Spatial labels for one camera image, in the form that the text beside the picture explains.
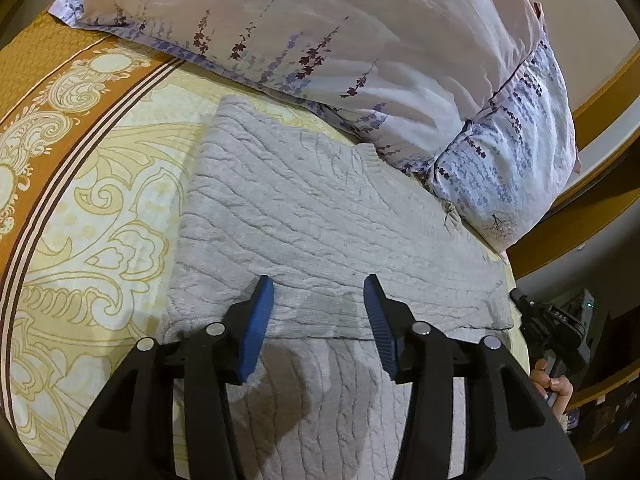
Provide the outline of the person's right hand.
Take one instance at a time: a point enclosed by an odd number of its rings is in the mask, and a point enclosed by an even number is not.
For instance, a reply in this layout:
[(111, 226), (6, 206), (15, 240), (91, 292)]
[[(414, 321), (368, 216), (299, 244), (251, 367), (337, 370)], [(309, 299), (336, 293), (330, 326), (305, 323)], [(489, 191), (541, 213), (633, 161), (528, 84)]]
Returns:
[(545, 359), (539, 359), (530, 371), (529, 378), (544, 400), (548, 400), (551, 393), (555, 394), (555, 400), (552, 402), (550, 408), (563, 431), (567, 432), (567, 407), (568, 404), (570, 404), (574, 387), (564, 375), (550, 377), (547, 373), (547, 365), (548, 363)]

